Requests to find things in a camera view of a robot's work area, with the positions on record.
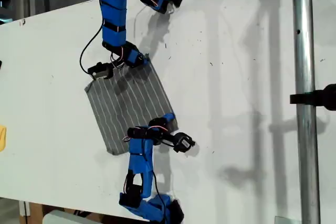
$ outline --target silver pipe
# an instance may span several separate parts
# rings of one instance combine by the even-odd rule
[[[293,0],[296,94],[315,90],[312,0]],[[316,108],[297,105],[302,224],[320,224]]]

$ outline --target gray striped fabric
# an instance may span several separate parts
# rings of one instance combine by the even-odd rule
[[[129,127],[148,125],[153,118],[173,112],[151,63],[115,69],[113,78],[92,81],[85,91],[112,155],[128,152],[122,139]]]

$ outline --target robotic arm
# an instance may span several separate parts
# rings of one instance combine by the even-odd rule
[[[159,13],[166,13],[167,5],[172,2],[179,7],[182,0],[140,0]],[[127,0],[99,0],[102,13],[102,45],[111,52],[111,63],[101,62],[88,69],[88,73],[95,79],[113,77],[113,69],[121,68],[124,64],[134,68],[147,63],[147,57],[138,48],[126,41],[126,6]]]
[[[120,205],[135,215],[165,224],[181,223],[184,215],[177,200],[171,201],[170,196],[158,192],[153,171],[153,146],[167,144],[174,147],[176,152],[186,152],[195,145],[192,138],[184,133],[170,134],[167,125],[174,118],[174,114],[170,113],[153,119],[149,122],[149,126],[128,129],[130,161],[124,190],[119,200]],[[141,175],[142,185],[133,184],[136,174]],[[153,199],[145,201],[145,198],[151,196],[153,177],[158,194]]]

